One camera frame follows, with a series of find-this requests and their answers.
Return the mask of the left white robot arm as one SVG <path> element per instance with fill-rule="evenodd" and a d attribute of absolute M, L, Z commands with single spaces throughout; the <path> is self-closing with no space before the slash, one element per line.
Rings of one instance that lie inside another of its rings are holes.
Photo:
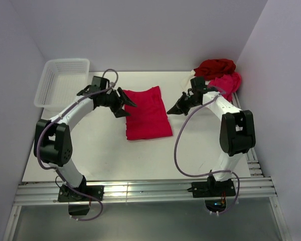
<path fill-rule="evenodd" d="M 94 76 L 91 84 L 79 91 L 74 101 L 51 119 L 40 119 L 36 123 L 34 155 L 44 170 L 54 170 L 62 179 L 61 192 L 72 200 L 90 198 L 86 178 L 72 161 L 73 146 L 71 131 L 97 107 L 107 107 L 116 118 L 130 114 L 124 105 L 137 105 L 121 88 L 105 77 Z"/>

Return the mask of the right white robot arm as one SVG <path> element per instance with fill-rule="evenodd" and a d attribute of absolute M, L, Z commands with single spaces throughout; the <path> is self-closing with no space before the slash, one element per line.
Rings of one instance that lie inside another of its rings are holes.
<path fill-rule="evenodd" d="M 206 83 L 204 77 L 189 77 L 187 91 L 175 105 L 167 111 L 167 114 L 184 115 L 186 120 L 178 132 L 174 145 L 174 163 L 177 170 L 186 177 L 200 178 L 212 177 L 207 183 L 207 190 L 211 195 L 219 195 L 225 188 L 224 182 L 232 177 L 238 178 L 234 172 L 239 160 L 256 144 L 253 113 L 249 110 L 241 110 L 230 103 L 223 95 L 226 91 L 216 85 Z M 221 154 L 217 165 L 205 174 L 187 174 L 178 164 L 178 143 L 190 118 L 199 110 L 209 109 L 220 121 L 219 144 Z"/>

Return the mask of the bright red t-shirt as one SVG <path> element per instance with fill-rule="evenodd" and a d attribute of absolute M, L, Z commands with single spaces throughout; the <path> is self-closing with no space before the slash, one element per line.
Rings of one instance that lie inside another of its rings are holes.
<path fill-rule="evenodd" d="M 124 93 L 136 104 L 125 105 L 126 138 L 129 141 L 166 138 L 173 135 L 159 86 L 145 91 L 125 90 Z"/>

